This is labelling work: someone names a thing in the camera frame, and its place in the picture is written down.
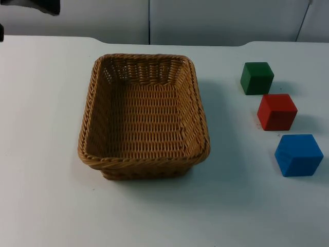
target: toy block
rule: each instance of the toy block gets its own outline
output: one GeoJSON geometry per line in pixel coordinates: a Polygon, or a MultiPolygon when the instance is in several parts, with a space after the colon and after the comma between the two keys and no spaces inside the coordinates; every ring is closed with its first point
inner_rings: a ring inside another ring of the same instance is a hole
{"type": "Polygon", "coordinates": [[[297,108],[288,94],[265,94],[257,116],[264,130],[290,130],[297,108]]]}
{"type": "Polygon", "coordinates": [[[312,135],[283,135],[275,157],[284,177],[312,176],[323,159],[312,135]]]}
{"type": "Polygon", "coordinates": [[[246,95],[268,94],[273,78],[268,63],[245,63],[240,83],[246,95]]]}

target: woven texture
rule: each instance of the woven texture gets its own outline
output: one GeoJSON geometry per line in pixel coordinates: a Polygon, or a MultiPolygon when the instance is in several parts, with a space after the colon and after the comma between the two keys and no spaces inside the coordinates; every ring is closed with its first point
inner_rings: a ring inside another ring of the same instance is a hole
{"type": "Polygon", "coordinates": [[[78,154],[110,180],[177,177],[210,142],[190,59],[113,54],[90,80],[78,154]]]}

